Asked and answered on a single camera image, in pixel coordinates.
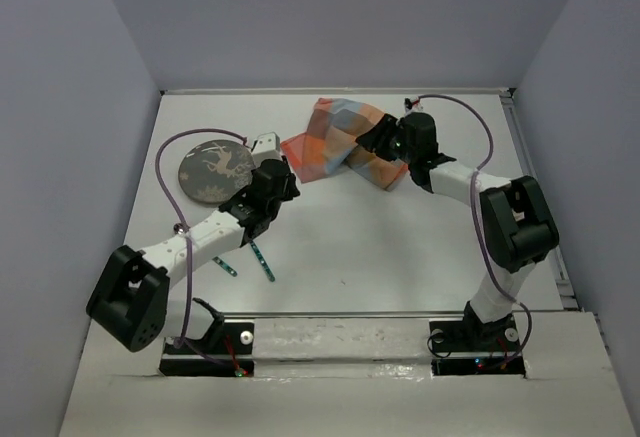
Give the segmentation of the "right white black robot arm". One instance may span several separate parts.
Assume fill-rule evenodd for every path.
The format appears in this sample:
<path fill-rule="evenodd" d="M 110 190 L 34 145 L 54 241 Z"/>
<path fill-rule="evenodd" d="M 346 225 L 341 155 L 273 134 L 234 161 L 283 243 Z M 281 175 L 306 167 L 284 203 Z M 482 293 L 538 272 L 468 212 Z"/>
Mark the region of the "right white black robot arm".
<path fill-rule="evenodd" d="M 440 152 L 435 121 L 426 113 L 384 115 L 356 142 L 385 161 L 407 164 L 423 190 L 469 207 L 486 274 L 462 319 L 433 330 L 431 348 L 440 358 L 487 351 L 509 329 L 526 278 L 559 244 L 537 180 L 492 176 Z"/>

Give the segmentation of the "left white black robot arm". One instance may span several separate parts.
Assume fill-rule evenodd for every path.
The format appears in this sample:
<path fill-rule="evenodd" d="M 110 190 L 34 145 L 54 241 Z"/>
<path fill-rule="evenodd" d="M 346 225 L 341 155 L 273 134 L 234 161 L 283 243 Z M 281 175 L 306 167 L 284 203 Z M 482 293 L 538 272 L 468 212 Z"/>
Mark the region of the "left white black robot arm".
<path fill-rule="evenodd" d="M 298 197 L 296 176 L 283 159 L 267 159 L 251 183 L 183 234 L 134 250 L 117 248 L 89 298 L 87 315 L 138 352 L 158 338 L 184 336 L 201 352 L 221 340 L 222 315 L 193 295 L 195 271 L 264 233 L 281 204 Z"/>

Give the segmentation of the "orange grey checkered cloth napkin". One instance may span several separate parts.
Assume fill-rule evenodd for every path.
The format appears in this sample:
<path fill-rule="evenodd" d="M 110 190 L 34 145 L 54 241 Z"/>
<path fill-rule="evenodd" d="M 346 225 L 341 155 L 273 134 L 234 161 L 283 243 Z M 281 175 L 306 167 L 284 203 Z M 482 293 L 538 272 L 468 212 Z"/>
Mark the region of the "orange grey checkered cloth napkin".
<path fill-rule="evenodd" d="M 314 104 L 306 131 L 281 143 L 281 150 L 303 183 L 330 177 L 343 166 L 386 190 L 393 190 L 408 172 L 396 160 L 387 162 L 364 150 L 356 138 L 373 129 L 384 112 L 369 104 L 320 98 Z"/>

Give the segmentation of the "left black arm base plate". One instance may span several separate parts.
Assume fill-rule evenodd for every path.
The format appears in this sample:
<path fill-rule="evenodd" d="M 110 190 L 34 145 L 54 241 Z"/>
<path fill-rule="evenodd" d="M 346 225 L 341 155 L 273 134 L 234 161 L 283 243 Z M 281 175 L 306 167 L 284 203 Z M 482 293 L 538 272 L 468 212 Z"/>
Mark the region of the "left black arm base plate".
<path fill-rule="evenodd" d="M 166 339 L 159 373 L 166 377 L 252 377 L 254 334 L 254 321 L 231 319 L 179 349 Z"/>

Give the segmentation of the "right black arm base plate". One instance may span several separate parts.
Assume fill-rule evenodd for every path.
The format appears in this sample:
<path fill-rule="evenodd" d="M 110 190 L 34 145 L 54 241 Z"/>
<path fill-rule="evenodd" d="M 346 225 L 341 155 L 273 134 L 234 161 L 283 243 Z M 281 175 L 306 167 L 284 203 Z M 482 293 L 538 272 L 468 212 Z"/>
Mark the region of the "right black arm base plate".
<path fill-rule="evenodd" d="M 513 317 L 501 324 L 497 333 L 479 342 L 465 333 L 461 320 L 430 321 L 426 344 L 435 377 L 526 376 L 523 357 L 513 357 L 520 345 Z"/>

